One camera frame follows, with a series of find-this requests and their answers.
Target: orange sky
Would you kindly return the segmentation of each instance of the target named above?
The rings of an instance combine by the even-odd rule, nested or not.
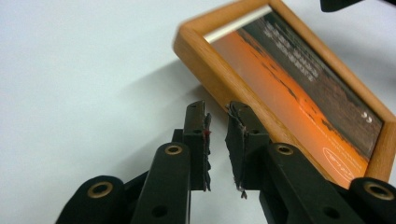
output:
[[[327,120],[320,109],[293,78],[253,38],[249,42],[256,46],[253,48],[233,32],[213,43],[213,47],[338,185],[348,188],[353,178],[364,176],[367,161],[339,133],[329,131],[322,122]]]

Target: orange sunset photo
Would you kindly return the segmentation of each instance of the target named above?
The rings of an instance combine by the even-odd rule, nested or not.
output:
[[[382,120],[275,12],[211,44],[337,184],[364,176]]]

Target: wooden picture frame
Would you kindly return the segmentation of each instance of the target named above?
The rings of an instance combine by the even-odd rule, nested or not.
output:
[[[332,90],[332,94],[319,95],[319,97],[316,97],[317,100],[315,101],[314,98],[317,95],[316,91],[323,89],[322,87],[315,90],[315,88],[310,88],[312,86],[304,86],[301,84],[302,82],[298,82],[296,78],[290,78],[290,69],[296,70],[296,68],[292,68],[292,65],[290,65],[289,68],[286,68],[287,66],[285,64],[291,63],[299,65],[301,62],[299,60],[303,60],[305,63],[304,59],[292,59],[293,56],[289,54],[290,62],[287,59],[287,62],[285,61],[285,63],[280,63],[281,61],[277,61],[277,58],[276,60],[273,60],[275,56],[268,53],[268,49],[266,49],[264,45],[267,43],[271,45],[271,43],[269,43],[271,42],[271,38],[274,40],[272,45],[276,45],[276,43],[279,44],[279,40],[282,42],[284,39],[282,36],[274,37],[277,35],[276,33],[267,32],[267,37],[269,36],[269,39],[261,40],[260,42],[257,37],[250,41],[249,38],[252,36],[252,33],[245,36],[243,33],[245,31],[238,30],[241,29],[241,26],[243,26],[245,30],[247,29],[245,27],[253,27],[253,22],[258,19],[262,20],[260,23],[261,28],[264,27],[265,24],[269,24],[268,20],[275,20],[275,22],[277,22],[274,23],[277,27],[276,29],[280,32],[286,31],[284,36],[286,36],[289,41],[296,41],[295,43],[297,44],[294,45],[294,52],[296,50],[302,50],[303,52],[307,51],[306,57],[309,59],[309,62],[314,64],[315,68],[323,69],[326,74],[332,74],[325,76],[326,78],[335,80],[334,83],[336,84],[333,84],[328,88]],[[219,30],[224,29],[228,31],[223,32],[223,35],[218,36]],[[254,51],[253,54],[255,54],[256,58],[260,58],[260,60],[264,60],[265,58],[265,60],[267,60],[265,63],[268,64],[263,65],[265,68],[262,68],[267,70],[262,70],[262,73],[270,74],[274,72],[279,75],[272,74],[273,77],[284,76],[282,78],[285,79],[280,81],[279,77],[276,77],[278,79],[278,82],[276,83],[277,85],[281,83],[283,86],[287,87],[285,90],[291,93],[291,97],[295,98],[295,101],[290,101],[289,103],[282,105],[283,102],[287,102],[286,99],[290,96],[280,97],[282,92],[278,90],[281,88],[260,93],[258,89],[260,87],[257,86],[259,85],[257,83],[260,82],[257,82],[257,78],[260,78],[262,83],[266,83],[269,80],[266,79],[266,77],[255,77],[256,79],[254,79],[253,77],[250,78],[242,75],[242,73],[244,73],[244,69],[251,68],[250,63],[243,63],[241,61],[237,61],[238,59],[235,59],[239,57],[238,53],[232,53],[231,50],[229,50],[234,48],[234,42],[229,42],[228,45],[225,44],[220,46],[221,43],[225,43],[223,40],[225,41],[225,39],[228,38],[225,38],[224,36],[231,36],[231,33],[233,33],[233,36],[236,38],[235,41],[237,38],[240,38],[241,41],[243,40],[243,42],[245,42],[246,48],[251,47],[251,50],[247,50],[247,53]],[[233,47],[227,49],[227,46],[230,46],[230,43],[232,43]],[[230,5],[215,9],[190,21],[184,22],[180,25],[177,32],[174,50],[181,61],[189,67],[189,69],[196,75],[204,87],[222,107],[225,108],[225,106],[231,101],[240,101],[250,105],[274,142],[285,142],[297,146],[327,179],[345,188],[348,187],[352,178],[360,176],[370,176],[384,181],[389,181],[396,149],[395,116],[281,1],[243,0],[233,2]],[[283,52],[284,58],[286,58],[288,56],[288,52],[286,50]],[[236,71],[239,69],[239,66],[245,67],[242,68],[242,72]],[[321,74],[311,76],[312,74],[309,75],[309,71],[306,71],[306,69],[297,70],[297,72],[306,74],[306,80],[315,80],[317,83],[320,82],[320,78],[318,77],[322,76]],[[303,91],[301,94],[296,96],[295,91],[298,89]],[[271,99],[264,99],[264,96],[268,95],[268,93],[273,93],[274,97],[278,97],[277,100],[274,101],[275,103],[271,103]],[[356,113],[353,114],[352,117],[356,117],[356,119],[352,118],[350,121],[346,121],[346,123],[350,122],[349,124],[339,125],[340,127],[343,125],[348,127],[345,129],[342,127],[339,129],[337,125],[342,121],[342,118],[346,117],[343,113],[347,113],[347,109],[344,109],[343,106],[339,106],[340,108],[338,109],[341,112],[338,113],[336,110],[337,108],[334,109],[330,106],[328,106],[328,108],[324,108],[326,107],[325,103],[320,102],[320,99],[326,97],[330,97],[329,99],[338,99],[340,96],[341,98],[346,99],[344,100],[345,102],[342,103],[339,102],[342,100],[333,100],[330,105],[347,104],[346,107],[351,106],[354,107],[353,109],[355,109],[355,107],[356,109],[360,109],[360,106],[364,108],[359,115]],[[285,111],[285,109],[288,108],[290,109],[289,114],[282,115],[282,110]],[[297,131],[297,120],[300,120],[300,117],[298,117],[298,115],[294,115],[298,114],[294,112],[296,112],[296,109],[298,108],[303,111],[303,114],[306,114],[304,119],[307,121],[302,123],[301,127],[299,126]],[[367,124],[364,124],[363,121],[361,126],[362,129],[364,127],[372,128],[376,123],[375,132],[377,133],[375,134],[375,138],[372,137],[373,139],[371,142],[361,143],[360,145],[358,143],[361,139],[367,139],[367,136],[360,135],[360,133],[370,133],[371,131],[365,131],[363,129],[362,132],[352,131],[355,133],[348,133],[351,130],[350,128],[354,126],[351,124],[356,122],[358,119],[362,119],[367,122]],[[308,130],[308,126],[316,127],[316,129],[314,128],[315,130],[310,132]],[[329,146],[325,146],[323,148],[318,147],[319,145],[311,146],[310,140],[314,141],[316,138],[323,138],[323,142],[326,142]],[[362,154],[364,153],[362,152],[364,150],[361,150],[361,147],[366,145],[369,147],[370,153],[363,156]],[[353,150],[350,151],[351,154],[348,154],[348,148],[350,146],[352,146],[351,148],[355,148],[358,156],[354,155],[355,152],[353,152]]]

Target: white table surface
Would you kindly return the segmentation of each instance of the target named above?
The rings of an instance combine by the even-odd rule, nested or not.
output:
[[[53,223],[86,180],[147,171],[198,100],[212,191],[192,194],[191,223],[265,223],[258,192],[235,189],[225,113],[172,51],[182,21],[228,2],[1,1],[0,223]],[[285,2],[395,114],[396,7]]]

